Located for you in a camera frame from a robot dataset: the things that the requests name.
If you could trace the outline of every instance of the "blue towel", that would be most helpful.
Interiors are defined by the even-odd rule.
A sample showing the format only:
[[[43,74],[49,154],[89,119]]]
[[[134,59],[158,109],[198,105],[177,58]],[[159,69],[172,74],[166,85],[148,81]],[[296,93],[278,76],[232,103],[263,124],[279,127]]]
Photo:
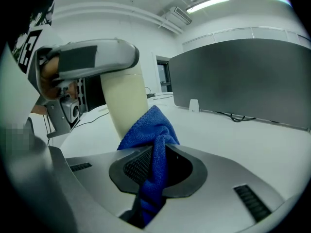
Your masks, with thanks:
[[[179,144],[175,131],[158,107],[152,106],[129,130],[118,150],[153,144],[152,174],[140,187],[140,204],[144,225],[163,206],[162,191],[168,179],[165,144]]]

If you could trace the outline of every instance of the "dark gray monitor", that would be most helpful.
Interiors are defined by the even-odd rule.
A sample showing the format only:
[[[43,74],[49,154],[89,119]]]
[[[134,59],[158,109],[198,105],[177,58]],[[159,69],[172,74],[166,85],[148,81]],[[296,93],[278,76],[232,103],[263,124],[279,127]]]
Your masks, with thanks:
[[[311,50],[285,41],[240,39],[169,61],[174,102],[200,109],[311,126]]]

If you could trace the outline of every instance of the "white desk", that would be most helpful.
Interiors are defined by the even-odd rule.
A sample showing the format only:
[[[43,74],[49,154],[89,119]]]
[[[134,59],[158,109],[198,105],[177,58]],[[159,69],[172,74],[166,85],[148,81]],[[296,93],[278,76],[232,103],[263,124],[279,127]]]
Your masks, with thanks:
[[[311,135],[278,125],[235,123],[223,115],[190,113],[175,106],[173,97],[148,99],[170,120],[181,145],[232,159],[273,186],[284,199],[300,193],[311,175]],[[107,113],[101,106],[80,124]],[[66,158],[115,151],[120,139],[107,114],[74,129],[61,149]]]

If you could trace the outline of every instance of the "black mesh grille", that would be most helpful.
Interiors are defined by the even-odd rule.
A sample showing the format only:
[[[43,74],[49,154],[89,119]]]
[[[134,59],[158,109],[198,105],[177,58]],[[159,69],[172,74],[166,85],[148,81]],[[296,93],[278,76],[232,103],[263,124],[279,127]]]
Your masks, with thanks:
[[[126,163],[123,167],[125,175],[137,184],[142,185],[151,170],[151,156],[152,149],[149,149],[134,160]]]
[[[78,164],[78,165],[73,165],[73,166],[70,166],[70,169],[72,172],[75,172],[75,171],[79,171],[79,170],[82,170],[82,169],[86,169],[88,167],[91,167],[92,165],[88,162],[85,162],[85,163],[82,163],[82,164]]]
[[[263,220],[271,214],[271,211],[267,208],[267,206],[265,206],[265,204],[247,185],[237,186],[234,190],[256,222]]]

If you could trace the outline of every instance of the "black vent slot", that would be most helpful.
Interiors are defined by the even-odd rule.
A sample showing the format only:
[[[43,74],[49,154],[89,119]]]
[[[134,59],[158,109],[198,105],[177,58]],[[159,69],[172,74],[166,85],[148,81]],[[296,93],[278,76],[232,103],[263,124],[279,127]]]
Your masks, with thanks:
[[[252,189],[249,188],[249,186],[237,186],[234,187],[234,190],[257,223],[271,214],[271,211],[257,197]]]
[[[78,165],[73,165],[73,166],[70,166],[70,169],[72,172],[76,172],[76,171],[79,171],[79,170],[82,170],[82,169],[86,169],[88,167],[91,167],[92,165],[88,162],[85,162],[85,163],[82,163],[82,164],[78,164]]]
[[[126,163],[123,167],[125,175],[137,184],[142,185],[151,171],[151,156],[152,148]]]

